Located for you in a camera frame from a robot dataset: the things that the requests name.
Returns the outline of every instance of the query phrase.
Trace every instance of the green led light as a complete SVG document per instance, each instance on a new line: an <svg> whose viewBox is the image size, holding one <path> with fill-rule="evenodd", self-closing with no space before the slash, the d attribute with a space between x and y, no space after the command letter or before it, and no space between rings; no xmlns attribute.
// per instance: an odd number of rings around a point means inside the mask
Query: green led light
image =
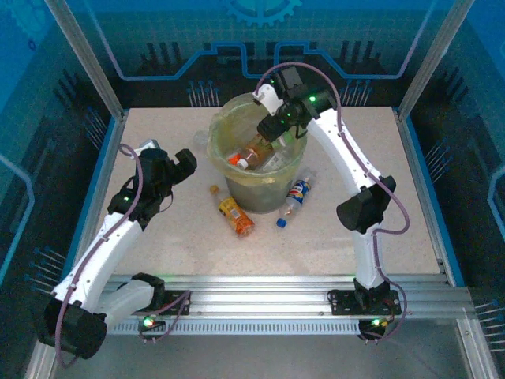
<svg viewBox="0 0 505 379"><path fill-rule="evenodd" d="M144 319L144 327L145 328L150 328L155 324L155 321L152 319L152 317L146 317Z"/></svg>

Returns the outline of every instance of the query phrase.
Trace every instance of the bottle in bucket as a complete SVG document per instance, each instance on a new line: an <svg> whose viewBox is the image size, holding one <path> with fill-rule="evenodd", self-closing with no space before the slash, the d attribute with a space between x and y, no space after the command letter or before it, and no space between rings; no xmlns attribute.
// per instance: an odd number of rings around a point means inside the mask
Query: bottle in bucket
<svg viewBox="0 0 505 379"><path fill-rule="evenodd" d="M228 219L235 233L239 237L250 235L254 229L254 222L237 205L232 196L220 191L218 186L212 186L211 193L219 211Z"/></svg>
<svg viewBox="0 0 505 379"><path fill-rule="evenodd" d="M279 218L277 219L278 227L285 227L288 221L293 219L303 205L315 181L315 171L306 168L301 172L299 179L294 183L294 186L287 194L286 202L279 209Z"/></svg>
<svg viewBox="0 0 505 379"><path fill-rule="evenodd" d="M271 143L257 134L237 155L228 161L242 170L254 170L273 153Z"/></svg>
<svg viewBox="0 0 505 379"><path fill-rule="evenodd" d="M293 160L294 155L294 137L290 132L285 132L281 137L271 143L274 148L274 155L271 156L263 166L260 172L271 172L279 170Z"/></svg>

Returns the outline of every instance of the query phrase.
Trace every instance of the plastic bottle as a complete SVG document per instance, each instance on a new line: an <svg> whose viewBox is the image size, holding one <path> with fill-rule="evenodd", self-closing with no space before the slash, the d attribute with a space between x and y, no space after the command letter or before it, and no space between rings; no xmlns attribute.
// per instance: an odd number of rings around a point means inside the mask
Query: plastic bottle
<svg viewBox="0 0 505 379"><path fill-rule="evenodd" d="M198 130L193 136L193 144L197 151L205 152L208 143L208 130Z"/></svg>
<svg viewBox="0 0 505 379"><path fill-rule="evenodd" d="M276 171L287 166L293 160L294 137L285 132L281 137L271 143L275 150L267 162L259 169L261 172Z"/></svg>
<svg viewBox="0 0 505 379"><path fill-rule="evenodd" d="M237 205L232 196L220 191L218 186L212 186L211 193L219 211L226 217L235 233L239 237L250 235L254 230L254 222Z"/></svg>
<svg viewBox="0 0 505 379"><path fill-rule="evenodd" d="M305 168L287 194L286 202L279 209L279 218L277 219L278 227L286 227L288 221L293 219L303 205L315 182L316 172Z"/></svg>
<svg viewBox="0 0 505 379"><path fill-rule="evenodd" d="M271 146L271 143L258 133L240 152L240 158L236 166L242 170L254 170L261 166L273 151L274 148Z"/></svg>

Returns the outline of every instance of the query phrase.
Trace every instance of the plastic bucket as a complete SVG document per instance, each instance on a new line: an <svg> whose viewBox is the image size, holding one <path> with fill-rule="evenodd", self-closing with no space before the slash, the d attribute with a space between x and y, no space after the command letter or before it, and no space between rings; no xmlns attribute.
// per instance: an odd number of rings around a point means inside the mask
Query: plastic bucket
<svg viewBox="0 0 505 379"><path fill-rule="evenodd" d="M272 212L284 203L307 145L306 137L296 140L293 159L276 171L247 171L229 164L230 154L252 140L267 114L250 93L233 98L212 119L207 146L209 160L226 177L231 196L244 210L256 213Z"/></svg>

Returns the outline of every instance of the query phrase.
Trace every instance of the bottle label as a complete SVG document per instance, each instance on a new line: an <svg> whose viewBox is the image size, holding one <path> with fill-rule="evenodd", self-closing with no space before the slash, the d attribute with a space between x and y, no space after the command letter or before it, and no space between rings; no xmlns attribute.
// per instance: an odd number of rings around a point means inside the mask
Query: bottle label
<svg viewBox="0 0 505 379"><path fill-rule="evenodd" d="M286 157L281 154L276 152L261 168L262 171L268 172L268 171L274 171L278 170L281 167L287 166L289 164L289 161L286 159Z"/></svg>
<svg viewBox="0 0 505 379"><path fill-rule="evenodd" d="M309 193L310 189L310 184L308 184L306 181L297 180L297 182L294 183L293 188L291 188L290 192L287 194L287 197L291 197L302 205L303 200L306 198L307 193Z"/></svg>
<svg viewBox="0 0 505 379"><path fill-rule="evenodd" d="M251 231L251 227L254 226L254 222L237 205L232 197L221 201L219 211L226 217L238 235L247 235Z"/></svg>

